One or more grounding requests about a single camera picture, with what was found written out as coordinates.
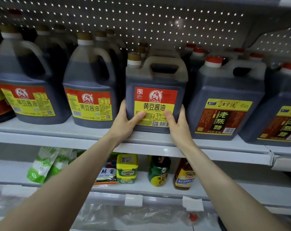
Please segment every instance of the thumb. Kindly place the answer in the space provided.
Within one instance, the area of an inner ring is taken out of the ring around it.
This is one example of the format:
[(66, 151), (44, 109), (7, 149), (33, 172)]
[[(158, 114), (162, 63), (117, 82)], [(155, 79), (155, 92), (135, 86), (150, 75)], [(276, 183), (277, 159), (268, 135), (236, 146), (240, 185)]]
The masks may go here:
[(141, 119), (144, 118), (144, 116), (146, 115), (146, 111), (141, 111), (138, 112), (135, 116), (133, 116), (132, 119), (129, 120), (129, 122), (135, 126)]
[(174, 120), (174, 116), (172, 115), (171, 111), (166, 109), (164, 111), (164, 115), (169, 123), (169, 127), (173, 128), (176, 125), (176, 122)]

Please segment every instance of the forearm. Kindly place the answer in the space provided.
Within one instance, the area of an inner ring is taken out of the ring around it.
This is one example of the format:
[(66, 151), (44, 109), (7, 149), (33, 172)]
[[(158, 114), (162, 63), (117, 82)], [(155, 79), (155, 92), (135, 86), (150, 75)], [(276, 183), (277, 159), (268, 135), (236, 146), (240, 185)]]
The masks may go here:
[(180, 148), (229, 231), (287, 230), (195, 144)]
[(108, 134), (13, 209), (0, 230), (69, 230), (117, 140)]

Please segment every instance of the person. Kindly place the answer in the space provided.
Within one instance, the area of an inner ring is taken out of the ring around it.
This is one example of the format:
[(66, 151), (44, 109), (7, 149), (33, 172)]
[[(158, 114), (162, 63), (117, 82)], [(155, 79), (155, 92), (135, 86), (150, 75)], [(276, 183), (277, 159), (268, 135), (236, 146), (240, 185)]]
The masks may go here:
[[(125, 100), (110, 130), (58, 175), (13, 208), (0, 231), (66, 231), (72, 226), (108, 156), (133, 131), (146, 112), (126, 117)], [(186, 156), (228, 231), (287, 230), (262, 204), (234, 182), (191, 138), (182, 106), (175, 122), (165, 111), (173, 143)]]

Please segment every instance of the hand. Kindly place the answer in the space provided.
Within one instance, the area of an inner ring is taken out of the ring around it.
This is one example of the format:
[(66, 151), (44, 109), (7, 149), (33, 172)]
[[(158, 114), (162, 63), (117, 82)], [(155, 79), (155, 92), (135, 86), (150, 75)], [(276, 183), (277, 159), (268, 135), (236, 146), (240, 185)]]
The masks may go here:
[(112, 127), (107, 132), (107, 136), (115, 138), (117, 146), (128, 136), (132, 134), (132, 130), (135, 125), (144, 118), (146, 111), (138, 112), (131, 120), (127, 119), (126, 116), (126, 100), (123, 100), (120, 106), (120, 111), (115, 118)]
[(172, 142), (181, 150), (184, 146), (195, 146), (193, 139), (190, 135), (190, 130), (185, 117), (185, 108), (182, 105), (178, 123), (175, 122), (174, 116), (170, 110), (165, 110), (164, 115), (169, 123), (169, 129)]

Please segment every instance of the green jar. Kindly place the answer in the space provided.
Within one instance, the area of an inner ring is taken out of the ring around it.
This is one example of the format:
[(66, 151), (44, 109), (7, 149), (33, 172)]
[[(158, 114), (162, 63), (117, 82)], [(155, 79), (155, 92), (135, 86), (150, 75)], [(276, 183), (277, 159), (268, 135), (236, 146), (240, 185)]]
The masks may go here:
[(170, 165), (171, 159), (169, 157), (152, 156), (148, 170), (148, 179), (153, 186), (163, 186), (165, 184)]

